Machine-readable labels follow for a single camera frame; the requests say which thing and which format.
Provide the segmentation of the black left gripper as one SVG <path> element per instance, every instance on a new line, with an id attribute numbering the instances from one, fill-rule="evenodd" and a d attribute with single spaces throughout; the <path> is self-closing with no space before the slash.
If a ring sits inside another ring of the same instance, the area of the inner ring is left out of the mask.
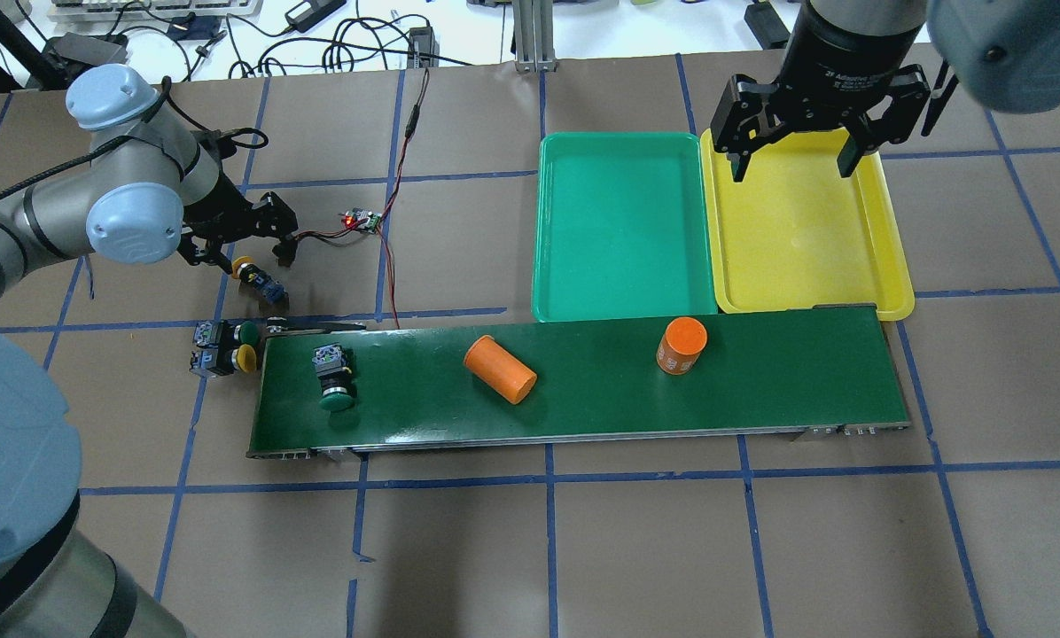
<path id="1" fill-rule="evenodd" d="M 215 266 L 233 274 L 233 263 L 222 248 L 250 237 L 273 237 L 272 254 L 280 267 L 292 267 L 298 255 L 299 224 L 292 207 L 280 197 L 252 203 L 220 173 L 214 187 L 197 202 L 184 206 L 184 227 L 177 253 L 190 266 Z"/>

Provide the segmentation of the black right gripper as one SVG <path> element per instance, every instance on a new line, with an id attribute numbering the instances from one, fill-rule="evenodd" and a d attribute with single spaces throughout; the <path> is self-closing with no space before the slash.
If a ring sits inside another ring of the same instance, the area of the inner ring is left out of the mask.
<path id="1" fill-rule="evenodd" d="M 752 156 L 792 132 L 845 127 L 841 178 L 883 143 L 907 140 L 931 90 L 919 65 L 904 65 L 924 25 L 924 1 L 803 1 L 768 83 L 737 74 L 712 117 L 714 150 L 729 150 L 744 181 Z"/>

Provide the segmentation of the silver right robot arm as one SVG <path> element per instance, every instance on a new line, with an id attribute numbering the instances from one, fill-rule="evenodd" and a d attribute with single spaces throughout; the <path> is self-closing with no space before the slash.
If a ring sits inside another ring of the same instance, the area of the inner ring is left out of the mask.
<path id="1" fill-rule="evenodd" d="M 959 88 L 1001 113 L 1060 106 L 1060 1 L 805 1 L 777 76 L 729 79 L 711 146 L 740 182 L 764 146 L 842 128 L 849 177 L 886 143 L 930 134 Z"/>

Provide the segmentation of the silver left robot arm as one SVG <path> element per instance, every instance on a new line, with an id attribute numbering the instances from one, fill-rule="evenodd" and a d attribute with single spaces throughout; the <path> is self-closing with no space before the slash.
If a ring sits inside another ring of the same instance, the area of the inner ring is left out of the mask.
<path id="1" fill-rule="evenodd" d="M 251 202 L 222 170 L 220 132 L 188 129 L 167 81 L 123 64 L 73 81 L 66 109 L 91 150 L 0 192 L 0 300 L 26 274 L 98 253 L 126 265 L 175 254 L 249 274 L 223 244 L 298 221 L 278 195 Z M 0 637 L 190 637 L 192 631 L 80 532 L 80 432 L 40 364 L 0 334 Z"/>

